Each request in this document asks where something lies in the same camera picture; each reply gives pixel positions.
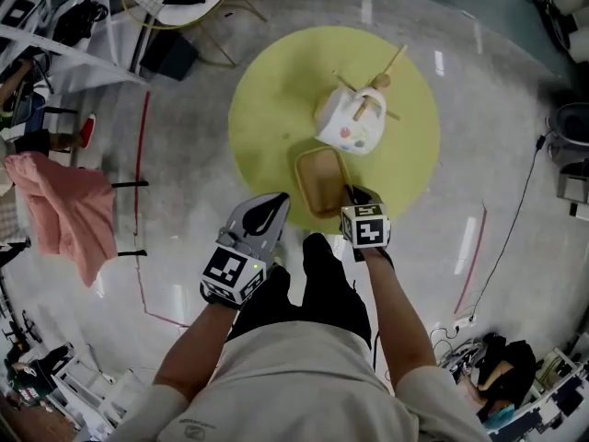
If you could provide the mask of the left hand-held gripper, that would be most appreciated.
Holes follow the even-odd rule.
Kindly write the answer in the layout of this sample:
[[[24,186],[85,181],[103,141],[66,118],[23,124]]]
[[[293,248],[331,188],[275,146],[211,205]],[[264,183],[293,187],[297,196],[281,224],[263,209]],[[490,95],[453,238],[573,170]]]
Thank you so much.
[[[268,278],[272,258],[290,210],[286,192],[271,192],[239,204],[214,243],[203,269],[200,293],[209,304],[240,310]]]

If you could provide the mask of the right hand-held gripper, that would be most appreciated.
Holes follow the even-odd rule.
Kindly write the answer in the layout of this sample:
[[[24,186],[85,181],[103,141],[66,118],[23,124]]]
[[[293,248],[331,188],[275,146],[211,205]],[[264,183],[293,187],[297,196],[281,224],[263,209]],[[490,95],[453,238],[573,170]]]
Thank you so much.
[[[377,192],[345,184],[341,196],[341,233],[354,249],[386,247],[390,220]]]

